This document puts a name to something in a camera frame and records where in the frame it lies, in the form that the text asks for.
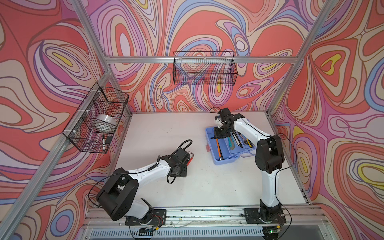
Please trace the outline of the yellow black utility knife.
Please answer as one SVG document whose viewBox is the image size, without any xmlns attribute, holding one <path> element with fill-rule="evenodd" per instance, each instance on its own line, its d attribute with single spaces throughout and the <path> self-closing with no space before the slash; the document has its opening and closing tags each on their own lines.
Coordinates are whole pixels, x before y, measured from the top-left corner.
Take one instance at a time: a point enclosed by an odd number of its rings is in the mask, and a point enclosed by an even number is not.
<svg viewBox="0 0 384 240">
<path fill-rule="evenodd" d="M 232 135 L 233 135 L 233 137 L 234 137 L 234 139 L 235 139 L 237 145 L 238 145 L 240 148 L 243 148 L 242 142 L 240 141 L 238 135 L 237 135 L 235 132 L 233 132 Z"/>
</svg>

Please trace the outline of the white pink tool box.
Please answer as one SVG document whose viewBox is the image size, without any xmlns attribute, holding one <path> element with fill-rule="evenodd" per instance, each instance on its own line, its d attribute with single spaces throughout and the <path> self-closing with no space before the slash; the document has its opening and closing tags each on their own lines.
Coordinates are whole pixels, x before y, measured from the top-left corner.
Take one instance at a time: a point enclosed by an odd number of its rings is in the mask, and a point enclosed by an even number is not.
<svg viewBox="0 0 384 240">
<path fill-rule="evenodd" d="M 208 149 L 215 165 L 224 165 L 235 162 L 239 158 L 254 157 L 256 147 L 252 148 L 248 143 L 238 145 L 233 135 L 225 139 L 215 139 L 214 127 L 205 129 Z"/>
</svg>

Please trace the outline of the black hex key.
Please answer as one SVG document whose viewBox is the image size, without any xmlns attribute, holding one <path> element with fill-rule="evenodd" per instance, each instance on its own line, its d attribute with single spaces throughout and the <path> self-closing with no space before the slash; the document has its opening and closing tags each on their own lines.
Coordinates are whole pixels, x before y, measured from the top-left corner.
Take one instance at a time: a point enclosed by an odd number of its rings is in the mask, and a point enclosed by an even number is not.
<svg viewBox="0 0 384 240">
<path fill-rule="evenodd" d="M 220 147 L 221 147 L 221 151 L 222 151 L 222 155 L 223 155 L 223 159 L 224 159 L 224 152 L 223 152 L 223 140 L 222 139 L 219 139 L 219 143 L 220 143 Z"/>
</svg>

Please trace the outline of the red sleeved hex key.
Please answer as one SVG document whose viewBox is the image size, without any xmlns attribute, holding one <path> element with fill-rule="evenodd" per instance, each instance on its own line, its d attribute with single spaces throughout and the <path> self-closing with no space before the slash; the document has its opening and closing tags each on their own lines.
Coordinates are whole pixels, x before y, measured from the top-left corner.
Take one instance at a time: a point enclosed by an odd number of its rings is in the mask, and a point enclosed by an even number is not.
<svg viewBox="0 0 384 240">
<path fill-rule="evenodd" d="M 187 161 L 187 165 L 189 165 L 191 163 L 191 161 L 193 160 L 194 158 L 194 153 L 190 152 L 190 151 L 187 151 L 187 153 L 189 154 L 189 160 Z"/>
</svg>

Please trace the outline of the teal utility knife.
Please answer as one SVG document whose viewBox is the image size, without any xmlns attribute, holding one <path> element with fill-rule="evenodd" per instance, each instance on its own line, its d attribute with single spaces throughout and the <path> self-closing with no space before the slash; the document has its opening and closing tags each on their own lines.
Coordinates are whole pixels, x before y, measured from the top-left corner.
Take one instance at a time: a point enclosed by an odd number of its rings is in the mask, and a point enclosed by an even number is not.
<svg viewBox="0 0 384 240">
<path fill-rule="evenodd" d="M 234 150 L 235 149 L 235 142 L 234 142 L 232 136 L 227 137 L 227 139 L 228 139 L 228 142 L 229 142 L 230 150 L 231 151 Z"/>
</svg>

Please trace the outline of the large screwdriver black yellow handle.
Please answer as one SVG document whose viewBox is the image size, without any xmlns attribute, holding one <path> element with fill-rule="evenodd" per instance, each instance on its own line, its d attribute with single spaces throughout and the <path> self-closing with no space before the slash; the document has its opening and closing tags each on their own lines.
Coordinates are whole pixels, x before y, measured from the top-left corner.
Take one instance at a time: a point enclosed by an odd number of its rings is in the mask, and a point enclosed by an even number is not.
<svg viewBox="0 0 384 240">
<path fill-rule="evenodd" d="M 250 148 L 253 147 L 253 144 L 252 144 L 248 139 L 245 139 L 245 140 L 244 140 L 244 144 L 247 145 L 247 146 L 249 146 Z"/>
</svg>

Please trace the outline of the orange sleeved hex key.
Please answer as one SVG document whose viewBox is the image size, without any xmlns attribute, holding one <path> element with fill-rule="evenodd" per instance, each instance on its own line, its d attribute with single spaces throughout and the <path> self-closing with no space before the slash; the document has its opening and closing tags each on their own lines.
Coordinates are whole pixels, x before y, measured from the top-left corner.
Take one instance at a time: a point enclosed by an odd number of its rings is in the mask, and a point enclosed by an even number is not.
<svg viewBox="0 0 384 240">
<path fill-rule="evenodd" d="M 221 161 L 223 159 L 223 155 L 222 155 L 219 139 L 216 139 L 216 144 L 217 144 L 217 149 L 218 149 L 219 160 Z"/>
</svg>

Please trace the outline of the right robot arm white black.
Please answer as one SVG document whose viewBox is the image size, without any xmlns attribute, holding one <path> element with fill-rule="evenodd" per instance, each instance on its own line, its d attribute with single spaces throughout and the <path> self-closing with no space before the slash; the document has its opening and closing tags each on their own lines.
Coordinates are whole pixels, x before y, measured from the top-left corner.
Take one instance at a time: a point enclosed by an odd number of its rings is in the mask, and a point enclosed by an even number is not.
<svg viewBox="0 0 384 240">
<path fill-rule="evenodd" d="M 260 215 L 267 218 L 278 214 L 282 210 L 282 204 L 278 200 L 278 172 L 285 161 L 281 137 L 263 132 L 245 116 L 232 114 L 228 108 L 218 111 L 215 121 L 215 138 L 224 139 L 231 134 L 240 133 L 256 147 L 255 163 L 262 172 L 263 184 Z"/>
</svg>

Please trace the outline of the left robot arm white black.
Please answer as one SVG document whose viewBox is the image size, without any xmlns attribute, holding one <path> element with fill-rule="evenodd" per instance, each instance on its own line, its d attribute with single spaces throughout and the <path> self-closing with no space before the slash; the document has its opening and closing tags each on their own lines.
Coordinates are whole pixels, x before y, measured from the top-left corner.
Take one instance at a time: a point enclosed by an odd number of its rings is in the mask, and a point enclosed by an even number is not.
<svg viewBox="0 0 384 240">
<path fill-rule="evenodd" d="M 140 187 L 159 179 L 166 178 L 168 184 L 173 184 L 177 178 L 185 178 L 188 165 L 194 156 L 192 152 L 187 151 L 192 143 L 191 139 L 185 140 L 173 153 L 158 156 L 154 163 L 142 168 L 115 170 L 103 179 L 105 183 L 96 196 L 99 207 L 104 209 L 113 221 L 132 218 L 140 225 L 152 225 L 154 219 L 160 220 L 151 204 L 143 198 L 137 200 L 136 194 Z"/>
</svg>

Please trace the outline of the silver tape roll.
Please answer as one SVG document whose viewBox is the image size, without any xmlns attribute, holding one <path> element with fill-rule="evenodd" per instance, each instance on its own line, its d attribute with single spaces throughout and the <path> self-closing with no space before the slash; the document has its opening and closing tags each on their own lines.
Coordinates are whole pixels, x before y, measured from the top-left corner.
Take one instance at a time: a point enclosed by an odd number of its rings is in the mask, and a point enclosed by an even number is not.
<svg viewBox="0 0 384 240">
<path fill-rule="evenodd" d="M 109 115 L 106 115 L 106 114 L 99 114 L 97 117 L 96 117 L 97 120 L 100 120 L 102 122 L 105 122 L 107 124 L 111 124 L 111 125 L 114 125 L 116 126 L 118 123 L 116 121 L 116 119 L 114 117 L 111 117 Z"/>
</svg>

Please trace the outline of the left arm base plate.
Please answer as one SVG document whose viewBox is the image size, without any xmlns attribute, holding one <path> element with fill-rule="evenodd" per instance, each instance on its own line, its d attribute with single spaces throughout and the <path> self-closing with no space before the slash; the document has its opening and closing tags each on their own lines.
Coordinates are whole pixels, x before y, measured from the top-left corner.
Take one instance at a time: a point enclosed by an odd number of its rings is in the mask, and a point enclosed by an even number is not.
<svg viewBox="0 0 384 240">
<path fill-rule="evenodd" d="M 166 209 L 151 209 L 142 219 L 126 217 L 126 226 L 152 226 L 161 227 L 166 223 Z"/>
</svg>

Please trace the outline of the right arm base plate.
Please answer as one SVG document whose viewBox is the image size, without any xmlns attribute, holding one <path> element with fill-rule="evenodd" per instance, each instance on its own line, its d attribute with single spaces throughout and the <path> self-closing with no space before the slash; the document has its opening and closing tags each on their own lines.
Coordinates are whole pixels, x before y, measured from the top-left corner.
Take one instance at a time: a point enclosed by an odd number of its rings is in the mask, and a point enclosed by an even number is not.
<svg viewBox="0 0 384 240">
<path fill-rule="evenodd" d="M 287 223 L 286 217 L 281 209 L 245 208 L 241 216 L 246 219 L 247 224 L 284 225 Z"/>
</svg>

